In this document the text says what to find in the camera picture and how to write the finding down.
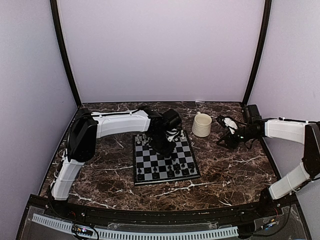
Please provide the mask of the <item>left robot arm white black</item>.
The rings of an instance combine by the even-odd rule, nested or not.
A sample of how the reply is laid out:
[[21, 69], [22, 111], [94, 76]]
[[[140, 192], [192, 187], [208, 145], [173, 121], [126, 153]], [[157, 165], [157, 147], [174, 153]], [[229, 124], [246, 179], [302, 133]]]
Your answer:
[[150, 140], [154, 151], [169, 156], [176, 146], [173, 139], [180, 126], [180, 115], [173, 109], [165, 112], [147, 106], [118, 112], [82, 109], [71, 125], [62, 160], [47, 191], [48, 197], [53, 199], [51, 210], [60, 218], [69, 216], [71, 208], [64, 201], [69, 198], [71, 187], [83, 166], [95, 156], [102, 139], [142, 133]]

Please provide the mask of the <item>black white chessboard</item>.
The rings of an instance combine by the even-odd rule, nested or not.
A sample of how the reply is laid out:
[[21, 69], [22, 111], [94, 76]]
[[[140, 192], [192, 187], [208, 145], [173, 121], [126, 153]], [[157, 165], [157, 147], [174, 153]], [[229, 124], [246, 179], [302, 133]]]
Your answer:
[[[136, 135], [132, 137], [133, 144], [133, 182], [135, 186], [160, 184], [164, 182], [184, 181], [201, 177], [201, 173], [193, 152], [188, 134], [185, 132], [184, 137], [178, 137], [175, 140], [176, 147], [170, 157], [154, 151], [149, 143], [141, 135], [141, 143], [137, 144]], [[188, 163], [194, 164], [194, 173], [190, 172]], [[176, 174], [175, 164], [179, 164], [180, 174]], [[189, 175], [183, 175], [183, 170], [188, 169]], [[172, 170], [173, 177], [168, 177], [167, 172]], [[157, 173], [157, 178], [153, 178], [153, 173]], [[138, 174], [143, 175], [142, 180], [138, 180]]]

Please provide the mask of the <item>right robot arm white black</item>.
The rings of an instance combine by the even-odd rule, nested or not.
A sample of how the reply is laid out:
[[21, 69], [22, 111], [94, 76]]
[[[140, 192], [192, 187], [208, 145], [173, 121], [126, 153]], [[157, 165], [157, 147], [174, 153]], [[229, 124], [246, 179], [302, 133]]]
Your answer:
[[255, 118], [248, 123], [229, 116], [216, 118], [225, 133], [217, 145], [236, 149], [240, 143], [265, 138], [272, 156], [277, 159], [281, 179], [267, 188], [269, 197], [255, 205], [255, 213], [266, 217], [275, 208], [278, 200], [312, 182], [320, 174], [320, 123], [285, 118]]

